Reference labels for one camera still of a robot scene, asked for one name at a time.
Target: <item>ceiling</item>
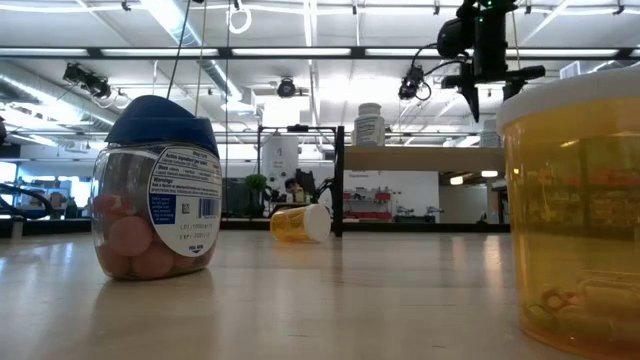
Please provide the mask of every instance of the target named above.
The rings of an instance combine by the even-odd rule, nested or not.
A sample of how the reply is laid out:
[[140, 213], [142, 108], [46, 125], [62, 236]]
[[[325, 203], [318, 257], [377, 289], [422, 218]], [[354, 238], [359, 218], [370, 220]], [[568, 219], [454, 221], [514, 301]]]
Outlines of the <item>ceiling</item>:
[[[49, 0], [9, 1], [0, 0], [0, 33], [2, 46], [79, 46], [79, 47], [175, 47], [176, 43], [161, 26], [156, 17], [137, 0], [130, 0], [132, 11], [118, 9], [120, 0]], [[310, 2], [310, 26], [305, 25], [305, 2]], [[352, 13], [352, 0], [245, 0], [244, 6], [252, 6], [252, 22], [241, 34], [228, 34], [226, 26], [226, 1], [209, 0], [214, 7], [207, 11], [204, 42], [216, 47], [267, 47], [267, 46], [406, 46], [420, 47], [434, 42], [443, 23], [455, 16], [455, 8], [462, 1], [439, 0], [439, 15], [434, 15], [434, 0], [357, 0], [358, 16]], [[624, 0], [625, 12], [612, 15], [616, 0], [530, 0], [520, 1], [521, 6], [532, 5], [531, 14], [523, 11], [507, 18], [507, 39], [510, 46], [525, 47], [636, 47], [640, 44], [640, 0]], [[9, 11], [8, 7], [20, 7], [22, 11]], [[74, 12], [81, 8], [113, 7], [114, 10], [96, 12]], [[193, 4], [189, 18], [194, 29], [200, 32], [205, 11], [201, 5]], [[234, 15], [233, 22], [240, 27], [243, 14]], [[64, 60], [14, 59], [11, 65], [28, 71], [38, 79], [47, 80], [60, 89], [68, 89], [62, 80], [67, 62]], [[148, 60], [82, 60], [86, 69], [107, 77], [109, 84], [123, 95], [117, 101], [101, 102], [103, 107], [117, 117], [122, 111], [117, 105], [126, 105], [126, 97], [155, 93], [165, 95], [173, 61], [157, 63], [157, 80], [154, 89], [154, 62]], [[425, 69], [440, 63], [438, 60], [421, 61]], [[532, 82], [531, 86], [554, 81], [559, 70], [570, 62], [539, 61], [523, 62], [521, 66], [544, 65], [547, 76]], [[583, 67], [595, 67], [601, 62], [583, 63]], [[304, 89], [311, 87], [310, 71], [316, 81], [318, 119], [320, 125], [353, 126], [358, 105], [377, 102], [382, 105], [382, 115], [394, 131], [448, 131], [473, 132], [482, 129], [476, 124], [464, 99], [454, 90], [439, 90], [434, 87], [431, 100], [422, 103], [413, 101], [402, 104], [397, 96], [400, 78], [405, 75], [407, 60], [314, 60], [310, 68], [307, 60], [231, 60], [218, 61], [229, 79], [241, 88], [253, 90], [256, 103], [278, 101], [274, 95], [274, 84], [282, 77], [292, 77], [294, 83]], [[510, 69], [517, 69], [515, 61]], [[455, 67], [436, 72], [432, 79], [438, 83], [443, 74], [453, 74]], [[197, 92], [199, 67], [195, 61], [180, 61], [176, 69], [175, 84], [171, 99], [194, 112], [198, 98], [199, 116], [207, 116], [214, 122], [214, 130], [224, 131], [226, 114], [222, 110], [223, 97], [212, 80], [201, 75], [201, 89]], [[92, 103], [82, 90], [73, 88], [71, 93]], [[300, 121], [311, 124], [308, 91], [305, 97], [292, 99], [287, 106], [300, 107]], [[480, 112], [482, 119], [491, 119], [502, 99], [501, 85], [487, 85], [480, 90]], [[261, 113], [229, 114], [229, 129], [243, 131], [255, 129]], [[21, 126], [26, 130], [50, 130], [38, 124]], [[101, 127], [94, 131], [108, 130]], [[84, 139], [86, 136], [69, 135], [69, 139]], [[446, 138], [417, 138], [413, 145], [439, 145]], [[15, 143], [30, 141], [10, 138]]]

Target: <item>person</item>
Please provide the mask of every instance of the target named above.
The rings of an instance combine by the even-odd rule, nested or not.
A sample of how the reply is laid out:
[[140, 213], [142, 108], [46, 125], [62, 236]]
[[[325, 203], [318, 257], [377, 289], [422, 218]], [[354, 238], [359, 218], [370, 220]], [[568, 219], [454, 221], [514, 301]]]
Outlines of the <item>person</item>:
[[298, 184], [296, 179], [290, 178], [284, 182], [286, 191], [293, 195], [293, 202], [305, 202], [304, 189]]

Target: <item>security camera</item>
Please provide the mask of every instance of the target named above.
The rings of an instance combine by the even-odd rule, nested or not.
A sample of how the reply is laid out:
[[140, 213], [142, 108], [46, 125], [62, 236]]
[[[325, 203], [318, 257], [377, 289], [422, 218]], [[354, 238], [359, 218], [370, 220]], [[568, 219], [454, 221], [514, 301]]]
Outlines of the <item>security camera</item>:
[[278, 96], [281, 98], [291, 98], [296, 94], [296, 86], [293, 84], [293, 79], [284, 78], [280, 82], [277, 90]]

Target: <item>shelf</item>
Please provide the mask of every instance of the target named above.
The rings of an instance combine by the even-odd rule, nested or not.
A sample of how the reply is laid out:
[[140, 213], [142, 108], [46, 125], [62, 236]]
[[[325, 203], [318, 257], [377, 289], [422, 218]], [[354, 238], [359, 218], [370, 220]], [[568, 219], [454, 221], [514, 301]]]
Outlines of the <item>shelf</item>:
[[502, 148], [365, 147], [344, 149], [345, 170], [504, 171]]

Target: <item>duct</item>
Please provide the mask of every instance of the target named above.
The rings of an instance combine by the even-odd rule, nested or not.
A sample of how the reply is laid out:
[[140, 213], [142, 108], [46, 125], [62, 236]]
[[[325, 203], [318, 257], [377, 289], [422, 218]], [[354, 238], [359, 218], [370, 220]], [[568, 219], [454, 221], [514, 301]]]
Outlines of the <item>duct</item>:
[[[169, 35], [171, 35], [171, 38], [176, 44], [179, 44], [185, 17], [185, 9], [182, 3], [176, 0], [140, 0], [140, 2]], [[198, 47], [203, 45], [200, 35], [194, 29], [193, 22], [187, 20], [182, 40], [183, 47]], [[225, 90], [228, 89], [226, 95], [228, 96], [229, 102], [240, 101], [242, 99], [242, 92], [227, 78], [227, 75], [220, 65], [214, 60], [198, 60], [196, 62], [223, 94]]]
[[18, 95], [18, 98], [12, 100], [12, 102], [38, 103], [43, 105], [56, 104], [56, 108], [59, 108], [61, 113], [77, 117], [78, 119], [91, 116], [105, 124], [113, 125], [118, 118], [116, 113], [101, 109], [91, 101], [71, 91], [37, 77], [7, 61], [0, 61], [0, 92], [9, 93], [9, 91]]

